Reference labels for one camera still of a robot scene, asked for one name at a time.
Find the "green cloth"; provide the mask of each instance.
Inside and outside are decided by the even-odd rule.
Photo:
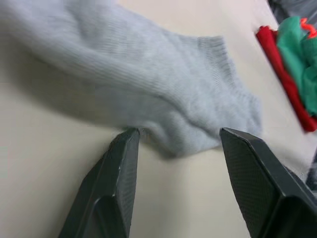
[[[277,47],[307,112],[317,115],[317,38],[307,38],[300,17],[289,17],[278,28]]]

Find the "white table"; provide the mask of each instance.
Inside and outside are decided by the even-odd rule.
[[[263,24],[277,27],[264,0],[120,2],[178,33],[224,35],[242,81],[262,100],[263,139],[305,177],[317,137],[303,133],[254,37]],[[0,42],[0,237],[55,238],[81,180],[119,130],[103,124],[79,86],[48,77],[50,68],[6,33]],[[167,160],[141,144],[130,237],[249,237],[223,152]]]

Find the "red cloth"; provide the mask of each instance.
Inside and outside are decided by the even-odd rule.
[[[293,78],[284,68],[282,57],[276,46],[277,32],[270,30],[268,26],[261,26],[256,34],[265,54],[273,66],[276,75],[281,81],[288,99],[293,105],[294,111],[305,131],[315,131],[317,129],[317,119],[311,117],[304,108],[300,99],[296,84]]]

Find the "folded cloth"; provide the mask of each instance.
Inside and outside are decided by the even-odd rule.
[[[270,30],[268,26],[260,27],[256,34],[259,43],[261,44],[268,60],[275,70],[284,90],[293,105],[294,111],[305,131],[315,131],[317,129],[317,119],[311,117],[305,110],[298,89],[293,78],[284,68],[281,55],[276,46],[277,32]]]
[[[42,60],[93,83],[119,125],[175,155],[219,145],[221,127],[261,131],[222,37],[178,35],[109,0],[1,0],[0,16]]]
[[[277,47],[306,110],[317,115],[317,38],[307,38],[300,17],[289,17],[278,27]]]

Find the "gray object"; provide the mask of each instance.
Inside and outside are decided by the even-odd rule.
[[[269,4],[278,23],[290,16],[300,16],[317,28],[316,0],[269,0]]]
[[[109,0],[1,0],[10,32],[38,57],[94,85],[120,126],[148,129],[174,155],[259,135],[261,109],[222,37],[166,31]]]

